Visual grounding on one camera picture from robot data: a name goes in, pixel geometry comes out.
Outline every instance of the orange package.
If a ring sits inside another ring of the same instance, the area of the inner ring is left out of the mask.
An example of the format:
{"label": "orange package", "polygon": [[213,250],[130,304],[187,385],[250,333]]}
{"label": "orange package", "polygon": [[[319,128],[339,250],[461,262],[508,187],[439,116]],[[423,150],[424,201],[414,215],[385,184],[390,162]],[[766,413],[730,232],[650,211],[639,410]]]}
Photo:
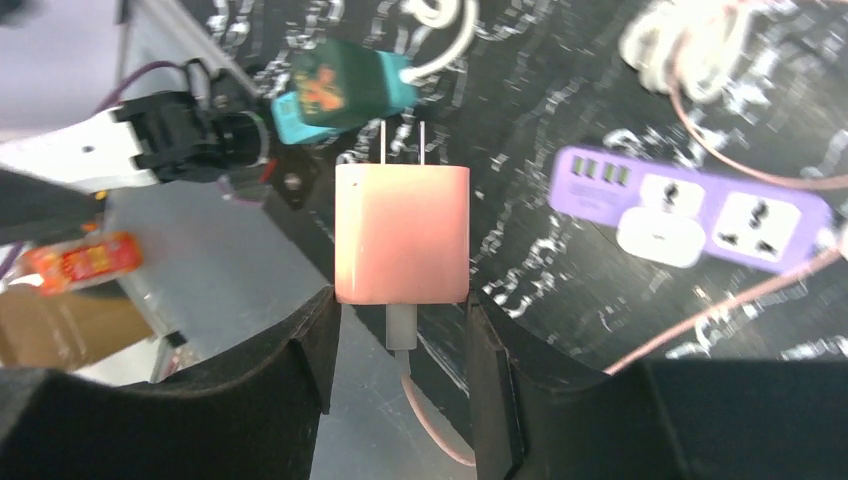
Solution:
{"label": "orange package", "polygon": [[114,280],[143,263],[128,232],[90,235],[82,240],[38,247],[18,259],[20,273],[41,277],[39,292],[54,295]]}

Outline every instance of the marble tabletop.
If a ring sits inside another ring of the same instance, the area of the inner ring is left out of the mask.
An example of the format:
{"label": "marble tabletop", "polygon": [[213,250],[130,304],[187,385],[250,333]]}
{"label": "marble tabletop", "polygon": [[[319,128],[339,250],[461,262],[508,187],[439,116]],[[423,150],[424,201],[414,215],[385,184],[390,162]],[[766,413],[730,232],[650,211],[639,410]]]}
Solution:
{"label": "marble tabletop", "polygon": [[[269,98],[285,90],[294,55],[323,37],[422,63],[441,53],[458,27],[421,27],[398,0],[182,2]],[[687,109],[713,145],[748,165],[788,176],[846,173],[848,7],[807,3],[776,2],[760,15],[721,99]],[[619,36],[645,5],[486,0],[467,54],[422,87],[415,112],[389,121],[389,162],[416,161],[417,120],[426,119],[429,161],[471,168],[472,286],[538,338],[599,369],[768,277],[709,257],[689,269],[635,258],[618,247],[612,229],[547,205],[554,154],[566,145],[733,174],[689,138],[668,99],[645,91],[620,59]],[[328,167],[374,161],[377,133],[372,123],[308,152]],[[310,216],[331,239],[328,191],[312,203]],[[841,219],[848,193],[823,197]],[[301,247],[332,255],[329,248]],[[848,265],[840,263],[704,319],[655,355],[843,358],[846,295]],[[379,331],[379,313],[360,316]],[[421,317],[424,349],[467,393],[461,308],[425,307]]]}

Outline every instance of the green usb port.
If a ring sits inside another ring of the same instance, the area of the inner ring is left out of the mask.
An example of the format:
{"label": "green usb port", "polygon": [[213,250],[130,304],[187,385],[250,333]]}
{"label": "green usb port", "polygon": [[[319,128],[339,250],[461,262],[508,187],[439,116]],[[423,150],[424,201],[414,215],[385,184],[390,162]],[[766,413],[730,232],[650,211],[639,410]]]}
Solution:
{"label": "green usb port", "polygon": [[595,178],[595,172],[598,171],[598,162],[594,160],[587,160],[589,165],[586,167],[586,176],[589,178]]}
{"label": "green usb port", "polygon": [[571,163],[571,173],[575,175],[580,175],[583,172],[583,165],[586,163],[586,159],[583,157],[574,157],[574,161]]}
{"label": "green usb port", "polygon": [[611,163],[604,164],[604,181],[612,183],[615,180],[615,165]]}
{"label": "green usb port", "polygon": [[628,180],[630,180],[630,169],[627,167],[620,167],[618,169],[618,180],[616,180],[616,182],[622,187],[626,187]]}

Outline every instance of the pink charger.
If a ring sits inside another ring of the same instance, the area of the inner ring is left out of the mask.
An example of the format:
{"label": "pink charger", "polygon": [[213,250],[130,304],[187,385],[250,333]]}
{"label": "pink charger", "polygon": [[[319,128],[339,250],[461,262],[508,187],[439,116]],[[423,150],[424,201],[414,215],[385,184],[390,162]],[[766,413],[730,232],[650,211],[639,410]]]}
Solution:
{"label": "pink charger", "polygon": [[464,302],[469,289],[468,168],[336,167],[336,297],[355,305]]}

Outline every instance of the brown box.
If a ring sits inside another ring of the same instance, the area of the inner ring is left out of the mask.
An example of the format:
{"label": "brown box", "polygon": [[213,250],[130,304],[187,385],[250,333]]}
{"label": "brown box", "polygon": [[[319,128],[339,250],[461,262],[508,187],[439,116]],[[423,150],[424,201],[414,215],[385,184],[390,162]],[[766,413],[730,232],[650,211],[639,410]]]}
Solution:
{"label": "brown box", "polygon": [[26,286],[0,295],[0,363],[6,367],[73,371],[151,335],[144,318],[123,297],[44,297]]}

